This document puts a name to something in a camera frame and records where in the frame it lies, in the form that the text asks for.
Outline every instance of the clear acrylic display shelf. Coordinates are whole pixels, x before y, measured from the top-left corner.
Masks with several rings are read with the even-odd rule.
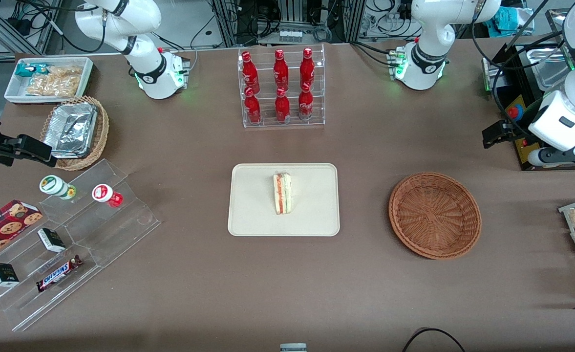
[[[28,328],[159,226],[161,222],[135,196],[125,182],[126,177],[106,159],[101,160],[69,182],[77,187],[73,199],[53,196],[45,199],[40,210],[47,219],[28,228],[0,252],[0,263],[11,264],[20,280],[17,286],[0,287],[0,310],[12,330]],[[91,190],[99,183],[106,183],[122,194],[124,202],[120,207],[112,208],[93,200]],[[44,248],[37,234],[42,227],[57,231],[66,244],[64,252]],[[35,282],[77,254],[83,265],[59,283],[38,292]]]
[[[314,96],[314,111],[310,120],[303,121],[298,118],[298,96],[300,95],[300,63],[302,62],[302,51],[310,47],[313,51],[313,60],[316,64],[314,69],[314,86],[311,93]],[[285,62],[289,67],[289,89],[287,98],[290,102],[291,118],[290,123],[282,125],[277,121],[274,108],[274,100],[277,97],[277,85],[274,83],[274,52],[265,52],[264,47],[247,47],[240,49],[238,52],[237,71],[240,84],[240,100],[242,101],[242,120],[244,127],[263,128],[263,127],[314,127],[324,125],[326,121],[324,96],[326,93],[324,79],[324,46],[317,45],[294,45],[281,47],[285,53]],[[249,51],[252,62],[255,64],[259,75],[259,94],[256,98],[259,100],[261,107],[262,122],[259,125],[253,125],[246,114],[244,106],[244,89],[246,87],[243,79],[242,53]]]

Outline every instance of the brown tabletop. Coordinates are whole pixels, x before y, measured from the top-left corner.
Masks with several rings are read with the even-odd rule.
[[[387,352],[424,326],[471,351],[574,351],[575,246],[557,207],[575,201],[575,171],[521,172],[508,143],[482,148],[499,116],[472,42],[455,43],[428,91],[390,82],[350,45],[325,49],[327,124],[278,131],[242,127],[235,49],[200,53],[191,88],[163,101],[138,89],[124,57],[93,56],[88,93],[111,119],[104,157],[163,223],[26,332],[0,312],[0,351]],[[39,136],[50,109],[8,103],[2,130]],[[251,162],[333,163],[340,232],[231,236],[231,171]],[[482,236],[459,259],[421,258],[392,233],[390,192],[421,171],[456,178],[481,207]],[[43,200],[50,172],[0,165],[0,207]],[[455,350],[434,333],[414,345]]]

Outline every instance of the empty wicker basket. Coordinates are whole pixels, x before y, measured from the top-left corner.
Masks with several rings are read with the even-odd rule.
[[[91,98],[90,96],[82,96],[80,98],[75,98],[68,100],[68,102],[63,102],[61,105],[71,105],[78,103],[90,103],[95,105],[98,109],[98,116],[96,118],[96,126],[94,127],[94,136],[91,142],[91,151],[85,158],[82,159],[57,159],[57,169],[64,169],[66,171],[77,171],[84,169],[91,164],[98,161],[103,149],[105,149],[105,144],[107,143],[107,133],[109,132],[109,117],[107,116],[107,111],[103,108],[103,105],[98,102],[98,100]],[[40,141],[44,141],[44,136],[46,136],[46,130],[48,130],[48,124],[51,122],[51,117],[53,116],[53,111],[48,114],[46,122],[44,122],[44,128],[42,133],[40,133]]]
[[[431,259],[468,253],[481,234],[481,213],[457,180],[436,172],[408,176],[389,199],[389,219],[411,250]]]

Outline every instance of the red cookie box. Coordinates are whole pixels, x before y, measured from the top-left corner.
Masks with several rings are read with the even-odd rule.
[[[3,206],[0,209],[0,250],[41,218],[42,213],[36,207],[19,200]]]

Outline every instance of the coca-cola bottle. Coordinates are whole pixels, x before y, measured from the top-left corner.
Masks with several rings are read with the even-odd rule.
[[[301,92],[298,96],[298,117],[307,121],[311,119],[314,111],[314,96],[311,94],[309,83],[302,83]]]
[[[285,62],[283,50],[277,49],[274,52],[274,82],[277,87],[289,89],[289,68]]]
[[[277,88],[277,99],[274,101],[274,107],[277,112],[277,121],[281,125],[287,125],[290,120],[289,100],[285,96],[284,88]]]
[[[249,121],[253,125],[258,125],[261,123],[261,109],[259,108],[259,101],[256,99],[254,92],[251,87],[246,87],[244,89],[244,106],[246,107],[246,114],[249,117]]]
[[[252,59],[250,58],[250,53],[248,51],[244,51],[242,53],[242,60],[244,61],[242,68],[244,83],[246,83],[247,87],[252,88],[253,94],[257,94],[259,93],[259,75],[256,72],[255,64],[252,63]]]
[[[300,63],[300,86],[302,83],[309,83],[309,87],[314,86],[314,69],[316,64],[312,59],[314,52],[310,47],[302,51],[302,62]]]

